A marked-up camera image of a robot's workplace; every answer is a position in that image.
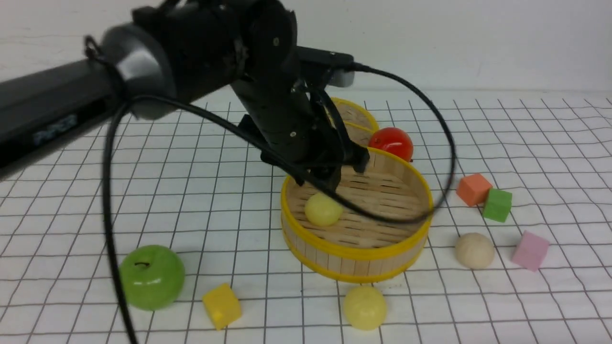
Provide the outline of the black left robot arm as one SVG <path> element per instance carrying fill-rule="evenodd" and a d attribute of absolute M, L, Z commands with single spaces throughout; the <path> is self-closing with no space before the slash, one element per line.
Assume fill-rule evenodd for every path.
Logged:
<path fill-rule="evenodd" d="M 279 0 L 166 0 L 85 39 L 85 59 L 1 83 L 1 176 L 109 120 L 157 120 L 230 86 L 247 113 L 235 135 L 298 184 L 305 170 L 335 189 L 340 170 L 365 171 L 327 86 L 347 87 L 354 59 L 297 44 L 297 18 Z"/>

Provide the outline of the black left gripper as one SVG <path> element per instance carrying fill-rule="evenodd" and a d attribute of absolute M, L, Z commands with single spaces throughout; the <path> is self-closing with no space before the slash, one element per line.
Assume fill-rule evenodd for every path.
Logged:
<path fill-rule="evenodd" d="M 231 87 L 248 113 L 241 127 L 254 129 L 271 150 L 262 155 L 264 161 L 300 168 L 334 191 L 343 166 L 365 172 L 369 150 L 350 139 L 324 89 L 293 91 L 248 80 L 235 81 Z"/>

